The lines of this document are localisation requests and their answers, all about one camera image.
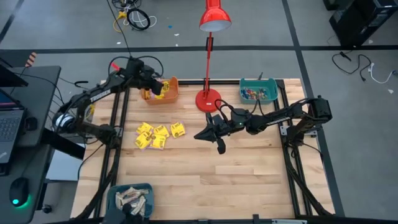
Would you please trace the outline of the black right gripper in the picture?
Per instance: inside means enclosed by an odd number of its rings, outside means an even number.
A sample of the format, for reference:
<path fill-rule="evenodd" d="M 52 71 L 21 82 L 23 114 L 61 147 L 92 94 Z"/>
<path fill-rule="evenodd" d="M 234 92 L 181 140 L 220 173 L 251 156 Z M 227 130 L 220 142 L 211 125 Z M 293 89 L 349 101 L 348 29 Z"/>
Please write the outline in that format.
<path fill-rule="evenodd" d="M 230 136 L 231 134 L 241 131 L 245 128 L 245 122 L 248 119 L 246 114 L 239 114 L 231 112 L 231 119 L 224 119 L 219 114 L 212 116 L 206 113 L 206 127 L 194 135 L 196 140 L 216 142 L 217 151 L 219 154 L 226 152 L 226 144 L 222 139 L 223 136 Z"/>

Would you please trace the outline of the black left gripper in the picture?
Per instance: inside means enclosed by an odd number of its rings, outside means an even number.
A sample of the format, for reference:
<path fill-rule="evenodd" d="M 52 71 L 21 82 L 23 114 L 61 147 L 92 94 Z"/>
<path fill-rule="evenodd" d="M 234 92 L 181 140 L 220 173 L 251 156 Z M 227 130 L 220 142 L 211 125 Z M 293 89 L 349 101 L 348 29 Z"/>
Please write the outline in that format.
<path fill-rule="evenodd" d="M 140 58 L 129 57 L 126 66 L 126 88 L 151 90 L 160 95 L 163 83 L 158 81 L 161 74 L 146 65 Z"/>

